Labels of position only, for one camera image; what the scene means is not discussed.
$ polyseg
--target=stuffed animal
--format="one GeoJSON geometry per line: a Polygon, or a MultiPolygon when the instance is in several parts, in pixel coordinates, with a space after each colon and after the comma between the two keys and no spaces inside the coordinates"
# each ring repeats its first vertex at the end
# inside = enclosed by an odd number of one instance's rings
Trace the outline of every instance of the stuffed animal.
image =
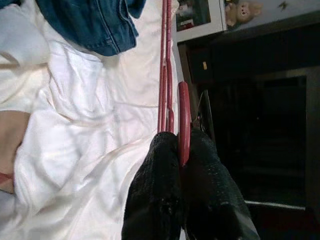
{"type": "Polygon", "coordinates": [[[225,7],[226,24],[234,27],[236,24],[245,24],[261,14],[262,4],[252,1],[243,1],[235,4],[230,2],[225,7]]]}

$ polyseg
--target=wall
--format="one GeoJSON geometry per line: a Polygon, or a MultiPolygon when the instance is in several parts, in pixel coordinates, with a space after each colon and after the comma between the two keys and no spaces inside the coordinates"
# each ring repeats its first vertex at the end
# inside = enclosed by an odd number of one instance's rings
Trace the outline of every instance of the wall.
{"type": "Polygon", "coordinates": [[[297,17],[316,11],[320,11],[320,0],[285,0],[288,5],[282,10],[278,7],[284,0],[252,0],[263,4],[262,14],[252,21],[241,25],[233,31],[239,31],[255,27],[258,25],[268,24],[287,18],[297,17]]]}

